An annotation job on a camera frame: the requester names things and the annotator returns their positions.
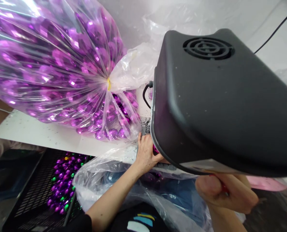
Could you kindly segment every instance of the black plastic crate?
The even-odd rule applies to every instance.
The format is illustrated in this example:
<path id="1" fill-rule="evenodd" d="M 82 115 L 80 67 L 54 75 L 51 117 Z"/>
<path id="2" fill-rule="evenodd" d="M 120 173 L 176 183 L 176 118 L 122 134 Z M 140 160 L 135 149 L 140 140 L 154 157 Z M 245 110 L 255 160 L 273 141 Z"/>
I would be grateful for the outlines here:
<path id="1" fill-rule="evenodd" d="M 67 214 L 61 215 L 49 209 L 47 200 L 52 195 L 52 181 L 55 176 L 54 166 L 66 151 L 47 149 L 40 158 L 16 204 L 5 221 L 2 231 L 37 231 L 47 232 L 66 226 L 72 219 L 83 213 L 77 201 L 76 193 Z"/>

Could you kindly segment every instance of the black machine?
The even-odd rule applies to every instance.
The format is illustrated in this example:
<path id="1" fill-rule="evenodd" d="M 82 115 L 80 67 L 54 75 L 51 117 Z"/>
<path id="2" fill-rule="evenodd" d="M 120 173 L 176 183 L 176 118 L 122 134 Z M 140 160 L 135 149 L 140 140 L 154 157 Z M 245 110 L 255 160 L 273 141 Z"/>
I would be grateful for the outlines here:
<path id="1" fill-rule="evenodd" d="M 287 86 L 230 30 L 168 31 L 152 86 L 151 135 L 171 164 L 287 176 Z"/>

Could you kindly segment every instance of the black cable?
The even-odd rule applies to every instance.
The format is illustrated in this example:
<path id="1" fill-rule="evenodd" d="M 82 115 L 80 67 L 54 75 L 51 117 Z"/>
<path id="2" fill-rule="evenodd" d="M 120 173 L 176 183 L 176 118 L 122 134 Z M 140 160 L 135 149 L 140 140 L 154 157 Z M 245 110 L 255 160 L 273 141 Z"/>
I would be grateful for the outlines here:
<path id="1" fill-rule="evenodd" d="M 145 101 L 145 103 L 147 104 L 147 106 L 149 107 L 149 109 L 151 109 L 151 107 L 150 107 L 149 103 L 148 103 L 147 100 L 146 100 L 145 94 L 146 94 L 147 89 L 148 89 L 148 88 L 152 88 L 152 87 L 153 87 L 153 81 L 150 81 L 149 84 L 147 84 L 147 85 L 145 86 L 145 88 L 143 89 L 143 100 Z"/>
<path id="2" fill-rule="evenodd" d="M 272 38 L 272 36 L 274 36 L 274 34 L 278 31 L 278 29 L 283 25 L 283 23 L 287 20 L 287 17 L 280 23 L 280 25 L 276 28 L 276 30 L 272 33 L 272 35 L 266 40 L 266 42 L 264 42 L 263 45 L 261 45 L 260 48 L 257 49 L 256 52 L 254 52 L 254 54 L 256 54 L 262 47 L 265 46 L 266 43 L 268 43 L 268 41 Z"/>

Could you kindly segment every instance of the human hand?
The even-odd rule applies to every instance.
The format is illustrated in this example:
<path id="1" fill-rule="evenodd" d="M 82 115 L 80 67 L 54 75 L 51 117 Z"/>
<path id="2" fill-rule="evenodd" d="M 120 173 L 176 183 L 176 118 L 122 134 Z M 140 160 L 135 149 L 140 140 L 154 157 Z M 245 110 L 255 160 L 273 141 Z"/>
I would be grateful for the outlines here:
<path id="1" fill-rule="evenodd" d="M 222 191 L 221 182 L 228 189 L 228 194 Z M 244 175 L 200 176 L 196 179 L 195 186 L 209 207 L 222 207 L 249 214 L 259 201 Z"/>
<path id="2" fill-rule="evenodd" d="M 134 166 L 143 175 L 151 170 L 159 161 L 163 159 L 161 154 L 153 155 L 153 142 L 151 135 L 138 135 L 138 152 Z"/>

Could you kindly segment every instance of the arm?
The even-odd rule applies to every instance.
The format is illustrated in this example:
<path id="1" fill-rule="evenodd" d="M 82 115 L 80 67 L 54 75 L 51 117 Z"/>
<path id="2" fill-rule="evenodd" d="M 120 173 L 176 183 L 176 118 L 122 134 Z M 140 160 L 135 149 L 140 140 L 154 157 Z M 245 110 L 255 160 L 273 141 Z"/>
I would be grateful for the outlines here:
<path id="1" fill-rule="evenodd" d="M 222 192 L 225 184 L 229 194 Z M 258 203 L 246 176 L 216 174 L 197 178 L 196 189 L 207 202 L 215 232 L 246 232 L 235 212 L 249 214 Z"/>
<path id="2" fill-rule="evenodd" d="M 247 232 L 234 211 L 209 206 L 214 232 Z"/>
<path id="3" fill-rule="evenodd" d="M 136 181 L 162 159 L 160 154 L 153 155 L 151 136 L 141 138 L 139 134 L 136 161 L 86 212 L 91 217 L 93 232 L 106 230 Z"/>

